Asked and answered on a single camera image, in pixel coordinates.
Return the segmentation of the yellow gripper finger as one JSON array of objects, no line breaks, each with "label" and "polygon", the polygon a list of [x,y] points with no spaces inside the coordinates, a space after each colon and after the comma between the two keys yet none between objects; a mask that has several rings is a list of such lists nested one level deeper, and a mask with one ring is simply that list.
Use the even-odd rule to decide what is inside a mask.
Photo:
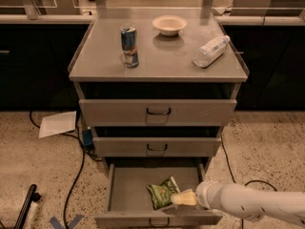
[{"label": "yellow gripper finger", "polygon": [[171,196],[171,201],[176,205],[195,206],[197,203],[196,194],[192,189]]}]

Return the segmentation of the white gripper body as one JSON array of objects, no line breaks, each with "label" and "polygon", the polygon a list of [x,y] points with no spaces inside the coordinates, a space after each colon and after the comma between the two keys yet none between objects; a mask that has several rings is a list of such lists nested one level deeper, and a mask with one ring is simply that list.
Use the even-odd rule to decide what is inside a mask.
[{"label": "white gripper body", "polygon": [[217,181],[201,182],[195,190],[197,202],[199,205],[206,209],[212,209],[213,200],[218,190],[219,185]]}]

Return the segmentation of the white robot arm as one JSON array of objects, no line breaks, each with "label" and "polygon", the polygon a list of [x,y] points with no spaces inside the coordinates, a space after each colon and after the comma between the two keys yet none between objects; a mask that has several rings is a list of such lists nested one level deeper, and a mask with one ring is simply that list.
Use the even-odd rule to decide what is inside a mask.
[{"label": "white robot arm", "polygon": [[237,183],[201,182],[196,190],[173,194],[175,205],[200,205],[231,216],[258,221],[267,216],[305,226],[305,193],[256,190]]}]

